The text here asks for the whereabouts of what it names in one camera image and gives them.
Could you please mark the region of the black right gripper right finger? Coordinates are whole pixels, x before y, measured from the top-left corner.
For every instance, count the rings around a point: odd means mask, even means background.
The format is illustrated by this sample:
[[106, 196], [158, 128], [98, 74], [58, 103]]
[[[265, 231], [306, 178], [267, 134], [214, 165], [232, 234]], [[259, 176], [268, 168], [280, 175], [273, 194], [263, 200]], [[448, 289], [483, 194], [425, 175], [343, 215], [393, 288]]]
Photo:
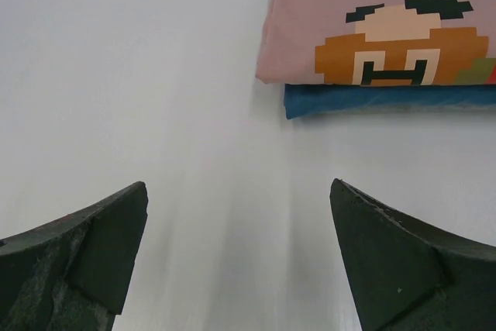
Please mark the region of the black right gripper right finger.
[[330, 205], [363, 330], [493, 330], [495, 248], [335, 179]]

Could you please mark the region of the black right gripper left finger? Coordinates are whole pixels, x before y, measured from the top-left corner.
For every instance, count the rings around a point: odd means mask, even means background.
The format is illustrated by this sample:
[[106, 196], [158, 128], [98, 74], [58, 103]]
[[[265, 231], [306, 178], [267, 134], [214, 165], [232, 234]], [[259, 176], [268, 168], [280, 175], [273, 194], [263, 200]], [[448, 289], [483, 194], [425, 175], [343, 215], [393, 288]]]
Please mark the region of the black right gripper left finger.
[[1, 240], [3, 330], [110, 330], [122, 313], [147, 220], [137, 181]]

